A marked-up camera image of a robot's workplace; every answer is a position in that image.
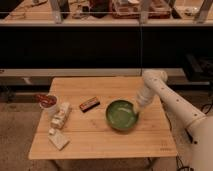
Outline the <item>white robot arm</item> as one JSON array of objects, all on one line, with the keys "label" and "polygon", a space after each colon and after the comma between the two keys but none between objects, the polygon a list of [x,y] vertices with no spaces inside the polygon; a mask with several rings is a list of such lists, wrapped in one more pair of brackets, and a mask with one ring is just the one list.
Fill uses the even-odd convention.
[{"label": "white robot arm", "polygon": [[139,113],[158,95],[182,121],[192,137],[189,168],[192,171],[213,171],[213,116],[207,116],[173,91],[166,84],[167,79],[164,70],[145,70],[142,87],[136,94],[134,111]]}]

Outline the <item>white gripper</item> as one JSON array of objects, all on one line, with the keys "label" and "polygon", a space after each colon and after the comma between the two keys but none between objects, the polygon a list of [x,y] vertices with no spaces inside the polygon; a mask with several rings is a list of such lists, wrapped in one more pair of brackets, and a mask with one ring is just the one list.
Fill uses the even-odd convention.
[{"label": "white gripper", "polygon": [[136,93],[136,104],[133,105],[135,115],[139,115],[141,108],[151,104],[155,96],[155,92],[147,86],[141,87]]}]

